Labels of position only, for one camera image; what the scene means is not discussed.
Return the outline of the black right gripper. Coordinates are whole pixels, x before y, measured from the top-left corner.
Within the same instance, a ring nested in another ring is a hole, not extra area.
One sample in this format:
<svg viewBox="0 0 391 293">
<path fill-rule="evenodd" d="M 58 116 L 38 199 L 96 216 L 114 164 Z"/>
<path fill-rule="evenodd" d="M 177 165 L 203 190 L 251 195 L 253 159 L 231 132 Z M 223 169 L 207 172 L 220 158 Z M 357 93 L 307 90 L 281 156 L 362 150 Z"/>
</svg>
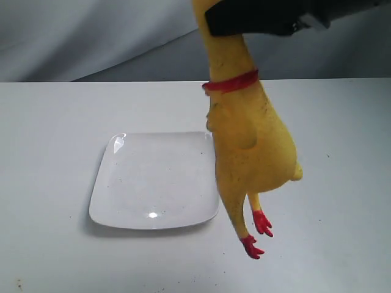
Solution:
<svg viewBox="0 0 391 293">
<path fill-rule="evenodd" d="M 390 5 L 390 0 L 225 0 L 212 5 L 204 15 L 214 37 L 239 34 L 287 37 L 306 29 L 324 31 L 335 20 L 386 5 Z"/>
</svg>

